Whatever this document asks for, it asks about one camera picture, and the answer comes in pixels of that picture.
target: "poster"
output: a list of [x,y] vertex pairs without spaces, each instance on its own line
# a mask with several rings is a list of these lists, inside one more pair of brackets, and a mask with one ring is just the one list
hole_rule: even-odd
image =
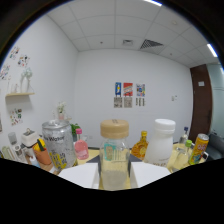
[[124,96],[133,96],[133,83],[124,82]]
[[29,63],[29,60],[30,58],[27,55],[21,54],[21,56],[19,57],[18,66],[25,68]]
[[137,96],[145,97],[145,84],[136,84]]
[[132,108],[132,97],[124,97],[124,108]]
[[10,52],[10,54],[9,54],[9,58],[15,60],[17,54],[19,53],[19,49],[20,49],[19,47],[15,46],[15,47],[11,50],[11,52]]
[[12,126],[23,123],[22,120],[22,109],[14,109],[12,111],[9,112],[10,115],[10,120],[11,120],[11,124]]
[[114,97],[114,108],[122,108],[122,97]]
[[116,82],[115,83],[115,95],[120,95],[121,96],[121,82]]
[[2,133],[2,120],[1,120],[1,114],[0,114],[0,133]]
[[10,65],[8,64],[4,64],[2,69],[1,69],[1,73],[0,73],[0,79],[6,80],[6,76],[9,73],[9,69],[10,69]]

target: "yellow liquid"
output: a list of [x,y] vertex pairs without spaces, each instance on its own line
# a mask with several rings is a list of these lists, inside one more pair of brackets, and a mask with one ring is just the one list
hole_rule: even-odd
[[146,136],[142,136],[140,141],[137,142],[132,150],[131,154],[136,156],[137,158],[143,160],[145,158],[146,149],[148,147],[149,142],[146,141]]

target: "plastic bottle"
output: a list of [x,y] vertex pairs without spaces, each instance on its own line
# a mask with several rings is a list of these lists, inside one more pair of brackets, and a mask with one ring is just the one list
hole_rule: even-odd
[[147,141],[147,131],[141,132],[140,141],[138,141],[132,148],[131,154],[137,158],[143,160],[145,158],[145,152],[149,142]]
[[185,143],[188,140],[187,131],[188,131],[188,127],[184,127],[184,134],[179,139],[178,148],[184,149]]
[[149,141],[144,162],[166,167],[173,150],[173,133],[176,123],[167,119],[156,119],[154,135]]
[[101,136],[104,137],[100,147],[101,177],[104,190],[123,190],[128,177],[130,156],[126,137],[129,124],[125,120],[105,120],[100,124]]
[[188,166],[188,160],[190,158],[190,147],[192,141],[187,140],[185,143],[184,149],[179,148],[179,153],[177,155],[176,160],[173,163],[173,167],[171,168],[171,172],[174,173]]
[[87,143],[80,139],[80,134],[82,134],[82,129],[76,129],[77,141],[75,143],[75,154],[78,159],[84,160],[89,157],[88,145]]

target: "ceiling tile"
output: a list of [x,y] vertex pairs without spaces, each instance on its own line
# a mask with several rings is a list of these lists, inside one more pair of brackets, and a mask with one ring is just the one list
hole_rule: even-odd
[[191,26],[191,24],[181,15],[175,13],[171,9],[166,8],[165,6],[162,6],[158,16],[155,19],[155,22],[166,26],[178,34],[183,33]]
[[59,26],[62,26],[66,23],[70,23],[75,21],[75,17],[72,11],[69,9],[68,6],[60,7],[57,10],[54,10],[52,13],[49,14],[51,19],[53,19]]
[[114,16],[99,16],[79,20],[86,36],[114,34]]
[[170,44],[176,37],[177,33],[172,30],[161,26],[159,24],[153,23],[146,35],[147,40],[153,40],[161,44]]
[[201,52],[197,49],[194,49],[188,53],[186,53],[186,55],[191,58],[194,61],[199,61],[204,59],[205,57],[201,54]]
[[114,48],[114,35],[87,37],[87,40],[92,50]]
[[116,15],[134,16],[146,20],[154,20],[160,7],[145,1],[119,0],[116,3]]
[[152,22],[135,17],[116,16],[116,34],[145,37]]
[[192,64],[194,61],[191,60],[189,57],[187,57],[186,55],[182,55],[178,58],[175,59],[175,61],[184,64],[184,65],[189,65]]
[[84,37],[83,32],[77,22],[68,23],[63,25],[61,28],[70,40]]
[[77,19],[115,14],[114,0],[85,0],[69,4]]
[[174,60],[177,57],[180,57],[182,53],[172,47],[167,46],[159,55]]
[[90,50],[89,44],[86,38],[76,39],[72,41],[78,51]]
[[198,47],[198,50],[204,55],[205,58],[213,57],[212,52],[209,50],[207,45]]
[[[133,40],[132,46],[123,45],[123,40]],[[144,38],[142,37],[132,37],[132,36],[122,36],[116,35],[115,37],[115,48],[129,49],[129,50],[139,50],[142,46]]]
[[175,48],[176,50],[182,52],[183,54],[191,51],[194,49],[194,46],[186,41],[183,37],[179,36],[175,39],[171,44],[171,47]]
[[194,27],[186,30],[181,35],[195,47],[200,47],[207,44],[206,39]]

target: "yellow bottle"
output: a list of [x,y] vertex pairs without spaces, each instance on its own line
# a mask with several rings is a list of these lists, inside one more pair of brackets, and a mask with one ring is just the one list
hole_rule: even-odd
[[144,157],[145,157],[145,152],[146,152],[146,149],[148,147],[148,144],[149,142],[147,141],[146,139],[146,136],[147,136],[147,131],[142,131],[141,132],[141,138],[140,138],[140,141],[137,142],[132,150],[131,150],[131,154],[133,156],[136,156],[137,158],[143,160]]

